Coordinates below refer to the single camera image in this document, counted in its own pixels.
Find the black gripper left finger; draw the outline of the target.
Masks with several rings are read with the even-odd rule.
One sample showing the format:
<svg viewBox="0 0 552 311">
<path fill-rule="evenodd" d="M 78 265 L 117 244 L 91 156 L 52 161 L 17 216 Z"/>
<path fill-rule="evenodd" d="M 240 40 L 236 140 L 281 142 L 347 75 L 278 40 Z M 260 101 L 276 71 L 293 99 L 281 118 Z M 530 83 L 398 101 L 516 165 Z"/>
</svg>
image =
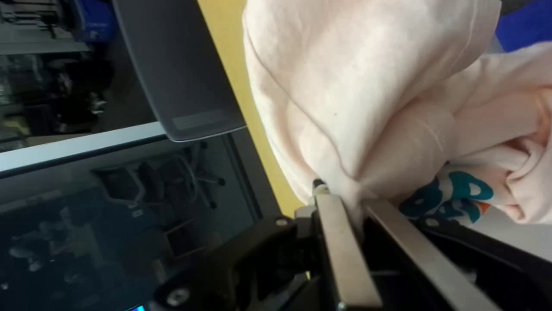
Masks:
<svg viewBox="0 0 552 311">
<path fill-rule="evenodd" d="M 369 275 L 342 201 L 329 192 L 329 187 L 323 180 L 316 180 L 312 187 L 335 284 L 336 311 L 371 311 L 381 308 L 383 301 Z"/>
</svg>

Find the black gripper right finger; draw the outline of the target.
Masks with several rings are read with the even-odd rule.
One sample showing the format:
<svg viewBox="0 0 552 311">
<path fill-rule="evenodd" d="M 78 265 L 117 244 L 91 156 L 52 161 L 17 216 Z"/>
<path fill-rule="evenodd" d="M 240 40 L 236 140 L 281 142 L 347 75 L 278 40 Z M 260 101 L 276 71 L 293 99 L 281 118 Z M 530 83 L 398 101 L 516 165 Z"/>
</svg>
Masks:
<svg viewBox="0 0 552 311">
<path fill-rule="evenodd" d="M 393 239 L 454 311 L 500 311 L 390 203 L 367 199 L 364 209 Z"/>
</svg>

